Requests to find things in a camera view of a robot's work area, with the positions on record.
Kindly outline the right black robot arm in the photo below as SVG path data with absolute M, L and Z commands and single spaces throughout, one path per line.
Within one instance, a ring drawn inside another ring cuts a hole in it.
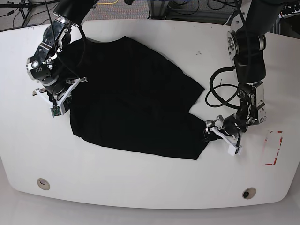
M 61 53 L 63 47 L 70 44 L 72 27 L 79 29 L 83 43 L 87 43 L 82 25 L 97 4 L 97 0 L 61 0 L 53 12 L 57 18 L 50 21 L 35 54 L 27 60 L 29 77 L 43 85 L 32 95 L 40 96 L 49 105 L 53 117 L 68 111 L 72 90 L 87 81 L 85 77 L 79 77 L 74 66 L 62 59 Z

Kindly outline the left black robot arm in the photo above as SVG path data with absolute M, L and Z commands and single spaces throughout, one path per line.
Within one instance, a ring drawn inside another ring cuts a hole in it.
M 204 136 L 207 141 L 218 138 L 228 143 L 231 155 L 240 153 L 242 134 L 247 127 L 259 125 L 266 121 L 263 79 L 266 68 L 263 51 L 266 48 L 265 34 L 278 18 L 287 0 L 253 0 L 249 10 L 244 14 L 241 4 L 234 2 L 238 18 L 234 19 L 227 33 L 228 53 L 232 67 L 224 67 L 215 71 L 210 77 L 209 94 L 220 103 L 216 107 L 227 106 L 236 113 L 223 118 L 206 121 Z M 236 92 L 224 100 L 216 93 L 214 80 L 223 72 L 235 72 L 238 85 Z

